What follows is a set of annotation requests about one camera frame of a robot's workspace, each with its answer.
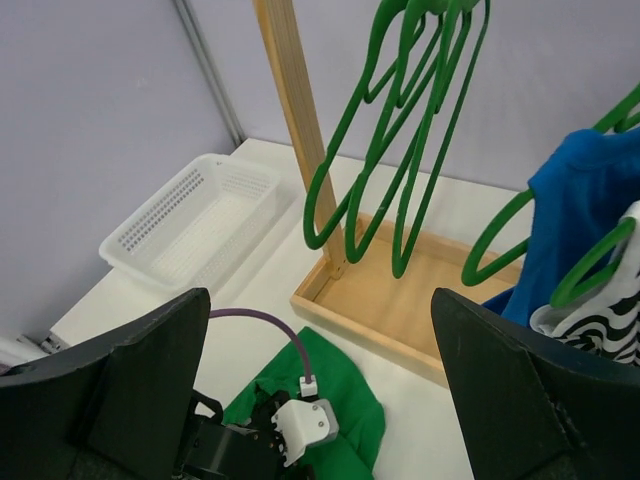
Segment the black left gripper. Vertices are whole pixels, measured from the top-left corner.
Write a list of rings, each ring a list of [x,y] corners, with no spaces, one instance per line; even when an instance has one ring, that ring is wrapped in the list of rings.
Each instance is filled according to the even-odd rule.
[[[291,400],[291,396],[285,390],[276,390],[269,394],[262,387],[255,387],[254,394],[255,400],[247,425],[265,433],[272,443],[271,448],[282,454],[285,447],[284,440],[282,435],[276,431],[272,417],[280,407]],[[309,463],[297,461],[290,467],[284,467],[284,461],[280,460],[274,479],[313,480],[315,479],[315,471]]]

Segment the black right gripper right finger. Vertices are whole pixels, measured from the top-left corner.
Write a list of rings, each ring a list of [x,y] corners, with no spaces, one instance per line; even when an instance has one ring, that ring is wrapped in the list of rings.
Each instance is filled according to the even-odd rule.
[[[431,317],[475,478],[638,478],[638,368],[447,288],[435,290]]]

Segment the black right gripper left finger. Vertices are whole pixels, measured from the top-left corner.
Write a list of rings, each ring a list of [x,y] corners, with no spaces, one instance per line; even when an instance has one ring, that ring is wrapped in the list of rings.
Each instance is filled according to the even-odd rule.
[[[208,326],[195,288],[1,377],[4,479],[168,479]]]

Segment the green tank top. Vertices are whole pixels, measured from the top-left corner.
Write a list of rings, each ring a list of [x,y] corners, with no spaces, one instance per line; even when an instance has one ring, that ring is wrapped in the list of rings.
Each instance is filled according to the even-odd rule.
[[[320,397],[330,402],[339,424],[335,440],[309,448],[300,459],[317,479],[372,479],[386,430],[382,404],[356,364],[337,346],[309,327],[299,332],[317,377]],[[279,390],[296,396],[302,362],[289,343],[224,409],[224,421],[246,423],[257,405]]]

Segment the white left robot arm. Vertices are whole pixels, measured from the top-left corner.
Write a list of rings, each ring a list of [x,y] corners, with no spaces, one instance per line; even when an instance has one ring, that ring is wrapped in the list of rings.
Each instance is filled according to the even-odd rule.
[[[271,417],[291,400],[278,390],[256,389],[258,399],[248,419],[224,422],[219,401],[193,391],[181,435],[173,479],[314,479],[313,467],[284,465],[285,441]]]

